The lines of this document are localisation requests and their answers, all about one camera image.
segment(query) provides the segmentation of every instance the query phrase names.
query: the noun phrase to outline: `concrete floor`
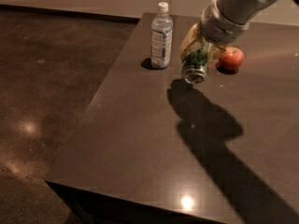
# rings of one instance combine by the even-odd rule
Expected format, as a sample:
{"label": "concrete floor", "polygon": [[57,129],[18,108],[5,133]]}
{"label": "concrete floor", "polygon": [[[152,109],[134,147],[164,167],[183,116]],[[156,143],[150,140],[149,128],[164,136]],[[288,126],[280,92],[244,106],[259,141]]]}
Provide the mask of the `concrete floor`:
{"label": "concrete floor", "polygon": [[0,9],[0,223],[81,223],[44,178],[134,28]]}

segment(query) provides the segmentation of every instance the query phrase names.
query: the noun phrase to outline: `red apple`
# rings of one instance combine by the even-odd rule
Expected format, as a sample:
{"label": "red apple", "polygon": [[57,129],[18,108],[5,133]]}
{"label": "red apple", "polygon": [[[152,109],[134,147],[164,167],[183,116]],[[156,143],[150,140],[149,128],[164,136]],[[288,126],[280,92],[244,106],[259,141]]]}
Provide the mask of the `red apple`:
{"label": "red apple", "polygon": [[241,49],[228,47],[219,58],[219,66],[226,71],[236,71],[244,61]]}

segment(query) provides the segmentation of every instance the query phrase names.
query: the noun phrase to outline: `dark table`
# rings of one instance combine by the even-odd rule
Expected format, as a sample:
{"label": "dark table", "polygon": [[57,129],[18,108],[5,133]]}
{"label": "dark table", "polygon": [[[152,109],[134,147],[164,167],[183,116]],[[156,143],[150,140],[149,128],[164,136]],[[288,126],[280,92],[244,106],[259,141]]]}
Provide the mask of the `dark table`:
{"label": "dark table", "polygon": [[238,74],[150,69],[144,14],[47,177],[85,223],[299,223],[299,27],[252,23]]}

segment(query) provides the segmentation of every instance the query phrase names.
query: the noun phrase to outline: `plastic bottle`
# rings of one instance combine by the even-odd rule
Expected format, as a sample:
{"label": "plastic bottle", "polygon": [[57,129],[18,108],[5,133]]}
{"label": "plastic bottle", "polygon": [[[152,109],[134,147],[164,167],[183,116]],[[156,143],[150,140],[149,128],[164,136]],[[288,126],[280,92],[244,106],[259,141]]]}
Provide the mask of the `plastic bottle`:
{"label": "plastic bottle", "polygon": [[158,13],[151,23],[151,65],[164,69],[170,64],[173,22],[168,14],[168,4],[158,4]]}

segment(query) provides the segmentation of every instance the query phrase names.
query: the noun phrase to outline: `bottle cap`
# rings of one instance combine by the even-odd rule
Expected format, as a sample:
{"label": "bottle cap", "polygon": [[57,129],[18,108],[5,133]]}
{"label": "bottle cap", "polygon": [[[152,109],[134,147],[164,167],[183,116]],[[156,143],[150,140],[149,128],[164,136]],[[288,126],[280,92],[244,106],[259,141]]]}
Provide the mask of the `bottle cap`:
{"label": "bottle cap", "polygon": [[161,2],[158,4],[158,13],[168,12],[168,4],[166,2]]}

